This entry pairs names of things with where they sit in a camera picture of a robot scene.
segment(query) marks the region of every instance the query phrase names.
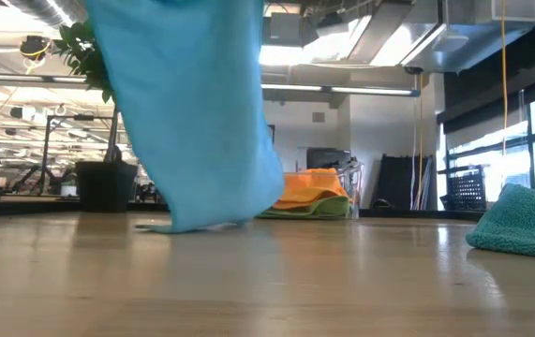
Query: black chair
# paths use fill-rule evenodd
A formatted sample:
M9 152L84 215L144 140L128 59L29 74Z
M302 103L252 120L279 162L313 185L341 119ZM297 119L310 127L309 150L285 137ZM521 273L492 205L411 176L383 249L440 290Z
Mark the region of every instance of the black chair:
M485 183L483 166L450 168L438 172L446 174L446 196L440 197L446 211L485 211Z

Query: ductwork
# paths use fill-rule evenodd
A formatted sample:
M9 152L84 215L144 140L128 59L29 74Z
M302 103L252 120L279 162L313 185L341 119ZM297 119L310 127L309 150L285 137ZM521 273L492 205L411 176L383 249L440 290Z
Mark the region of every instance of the ductwork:
M84 22L88 18L85 0L3 0L7 6L15 7L51 27L62 24L70 26L74 22Z

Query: stack of towels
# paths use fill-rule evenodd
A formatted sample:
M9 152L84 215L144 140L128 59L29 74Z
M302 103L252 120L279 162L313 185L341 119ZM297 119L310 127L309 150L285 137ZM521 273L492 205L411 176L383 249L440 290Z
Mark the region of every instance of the stack of towels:
M260 217L290 219L344 218L350 198L340 184L335 168L286 173L284 193Z

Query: orange towel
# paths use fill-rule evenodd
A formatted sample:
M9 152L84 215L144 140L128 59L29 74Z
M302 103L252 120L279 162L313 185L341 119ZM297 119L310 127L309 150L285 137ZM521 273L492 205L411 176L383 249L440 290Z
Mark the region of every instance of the orange towel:
M313 202L335 196L347 197L335 168L313 168L284 175L284 193L275 203L277 210L310 206Z

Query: blue cloth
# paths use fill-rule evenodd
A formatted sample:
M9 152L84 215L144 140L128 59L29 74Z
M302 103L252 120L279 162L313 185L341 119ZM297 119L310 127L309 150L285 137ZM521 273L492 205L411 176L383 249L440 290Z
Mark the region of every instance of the blue cloth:
M282 168L262 110L262 0L88 1L136 156L186 232L273 205Z
M535 191L507 184L467 242L476 248L535 256Z

